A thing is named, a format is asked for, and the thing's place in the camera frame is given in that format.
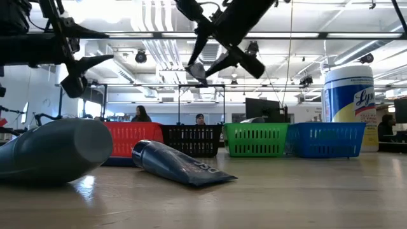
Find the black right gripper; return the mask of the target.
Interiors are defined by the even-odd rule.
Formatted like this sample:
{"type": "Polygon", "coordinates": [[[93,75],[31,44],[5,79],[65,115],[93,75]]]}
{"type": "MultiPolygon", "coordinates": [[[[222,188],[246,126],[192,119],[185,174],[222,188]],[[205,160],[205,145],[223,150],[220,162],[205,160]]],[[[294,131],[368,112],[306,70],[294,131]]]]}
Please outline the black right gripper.
{"type": "Polygon", "coordinates": [[[195,0],[174,0],[177,9],[189,20],[196,22],[197,39],[186,71],[196,79],[206,79],[228,67],[240,65],[250,75],[260,78],[265,66],[255,57],[246,54],[238,45],[259,22],[276,0],[224,0],[225,10],[218,9],[210,18],[204,16],[202,3],[195,0]],[[209,38],[226,48],[226,53],[208,68],[197,62],[209,38]]]}

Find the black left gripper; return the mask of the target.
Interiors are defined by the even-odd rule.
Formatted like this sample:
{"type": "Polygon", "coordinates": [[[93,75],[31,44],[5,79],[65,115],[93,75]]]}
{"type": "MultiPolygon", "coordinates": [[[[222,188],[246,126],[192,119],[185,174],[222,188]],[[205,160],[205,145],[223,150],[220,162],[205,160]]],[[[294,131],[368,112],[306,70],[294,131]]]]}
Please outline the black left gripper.
{"type": "Polygon", "coordinates": [[[69,97],[79,97],[87,85],[84,74],[92,67],[113,59],[114,55],[74,58],[79,39],[104,39],[110,36],[63,17],[62,0],[0,0],[0,66],[65,64],[67,76],[61,81],[69,97]],[[38,3],[46,26],[30,34],[32,3],[38,3]]]}

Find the grey toiletry bottle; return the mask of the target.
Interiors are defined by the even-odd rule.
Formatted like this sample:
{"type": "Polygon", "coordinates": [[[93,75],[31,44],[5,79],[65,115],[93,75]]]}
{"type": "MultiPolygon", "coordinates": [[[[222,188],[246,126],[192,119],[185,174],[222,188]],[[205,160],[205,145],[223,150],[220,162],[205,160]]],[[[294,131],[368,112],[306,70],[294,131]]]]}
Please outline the grey toiletry bottle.
{"type": "Polygon", "coordinates": [[[52,121],[0,147],[0,182],[68,183],[101,166],[112,152],[113,138],[101,121],[52,121]]]}

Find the dark blue toiletry tube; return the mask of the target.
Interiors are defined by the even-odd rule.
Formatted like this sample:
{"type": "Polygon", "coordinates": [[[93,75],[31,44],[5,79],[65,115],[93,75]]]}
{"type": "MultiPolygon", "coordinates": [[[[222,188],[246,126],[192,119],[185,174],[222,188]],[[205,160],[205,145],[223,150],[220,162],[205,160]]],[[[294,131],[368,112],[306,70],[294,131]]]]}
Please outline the dark blue toiletry tube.
{"type": "Polygon", "coordinates": [[[236,179],[157,141],[141,140],[136,143],[132,160],[151,174],[188,186],[208,186],[236,179]]]}

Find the black computer monitor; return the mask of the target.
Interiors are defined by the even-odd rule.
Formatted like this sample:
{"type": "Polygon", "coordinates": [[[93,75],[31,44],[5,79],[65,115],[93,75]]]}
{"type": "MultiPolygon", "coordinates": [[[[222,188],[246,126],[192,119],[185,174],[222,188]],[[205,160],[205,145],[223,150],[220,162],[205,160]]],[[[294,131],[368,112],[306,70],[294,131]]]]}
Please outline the black computer monitor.
{"type": "Polygon", "coordinates": [[[266,123],[280,123],[283,119],[280,116],[280,104],[277,101],[264,99],[245,99],[245,117],[264,118],[266,123]]]}
{"type": "Polygon", "coordinates": [[[397,123],[407,123],[407,99],[397,99],[394,101],[395,119],[397,123]]]}

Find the black plastic basket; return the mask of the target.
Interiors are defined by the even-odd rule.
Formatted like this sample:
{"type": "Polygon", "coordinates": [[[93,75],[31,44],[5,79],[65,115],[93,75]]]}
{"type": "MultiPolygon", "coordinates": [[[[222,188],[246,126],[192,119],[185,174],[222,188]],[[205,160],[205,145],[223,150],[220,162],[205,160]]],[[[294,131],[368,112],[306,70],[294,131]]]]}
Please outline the black plastic basket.
{"type": "Polygon", "coordinates": [[[217,155],[222,125],[162,125],[163,141],[193,158],[217,155]]]}

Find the green plastic basket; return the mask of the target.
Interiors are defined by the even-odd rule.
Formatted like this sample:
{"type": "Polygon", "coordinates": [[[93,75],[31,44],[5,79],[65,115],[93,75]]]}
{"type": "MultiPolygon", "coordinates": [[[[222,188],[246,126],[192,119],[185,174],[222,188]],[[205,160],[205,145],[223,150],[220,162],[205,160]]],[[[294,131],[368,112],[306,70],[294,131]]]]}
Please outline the green plastic basket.
{"type": "Polygon", "coordinates": [[[224,146],[231,157],[281,157],[288,123],[227,123],[224,146]]]}

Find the red plastic basket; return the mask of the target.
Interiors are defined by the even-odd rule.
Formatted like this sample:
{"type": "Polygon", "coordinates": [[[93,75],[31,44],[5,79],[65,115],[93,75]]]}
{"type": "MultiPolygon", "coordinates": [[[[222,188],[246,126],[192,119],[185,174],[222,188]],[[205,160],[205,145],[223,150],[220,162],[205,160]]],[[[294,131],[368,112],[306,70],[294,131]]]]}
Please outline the red plastic basket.
{"type": "Polygon", "coordinates": [[[113,138],[111,157],[130,158],[133,147],[141,140],[163,143],[161,125],[153,122],[105,122],[113,138]]]}

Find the Lysol wipes canister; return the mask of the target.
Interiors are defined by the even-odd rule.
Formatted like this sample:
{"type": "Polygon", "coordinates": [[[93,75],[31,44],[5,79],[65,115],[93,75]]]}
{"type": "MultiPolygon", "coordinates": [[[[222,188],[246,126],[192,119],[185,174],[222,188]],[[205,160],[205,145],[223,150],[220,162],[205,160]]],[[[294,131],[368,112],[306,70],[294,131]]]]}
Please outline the Lysol wipes canister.
{"type": "Polygon", "coordinates": [[[328,71],[323,99],[326,121],[365,123],[361,151],[378,151],[375,88],[369,66],[345,66],[328,71]]]}

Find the blue plastic basket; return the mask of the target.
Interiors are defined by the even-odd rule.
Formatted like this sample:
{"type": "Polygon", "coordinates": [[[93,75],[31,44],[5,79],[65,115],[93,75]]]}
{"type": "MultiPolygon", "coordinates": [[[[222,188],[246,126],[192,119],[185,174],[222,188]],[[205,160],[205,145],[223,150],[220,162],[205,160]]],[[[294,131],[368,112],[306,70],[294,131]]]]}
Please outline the blue plastic basket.
{"type": "Polygon", "coordinates": [[[361,151],[365,123],[306,122],[288,127],[285,153],[301,158],[351,158],[361,151]]]}

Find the black background station frame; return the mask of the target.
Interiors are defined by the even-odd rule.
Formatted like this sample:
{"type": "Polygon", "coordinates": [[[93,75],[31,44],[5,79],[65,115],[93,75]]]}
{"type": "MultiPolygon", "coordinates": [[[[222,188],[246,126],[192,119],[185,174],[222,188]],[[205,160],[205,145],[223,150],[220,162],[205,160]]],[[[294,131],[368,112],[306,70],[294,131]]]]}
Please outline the black background station frame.
{"type": "Polygon", "coordinates": [[[188,89],[190,87],[194,87],[194,88],[208,88],[208,87],[212,87],[212,88],[217,88],[217,87],[221,87],[223,89],[223,94],[221,94],[223,96],[223,123],[225,123],[226,121],[226,85],[225,84],[203,84],[203,83],[195,83],[195,84],[180,84],[177,86],[178,87],[178,116],[177,116],[177,123],[176,125],[182,125],[181,124],[181,89],[184,87],[187,87],[188,89]]]}
{"type": "Polygon", "coordinates": [[[65,90],[59,87],[57,115],[64,118],[101,118],[106,117],[107,84],[91,83],[77,98],[70,98],[65,90]]]}

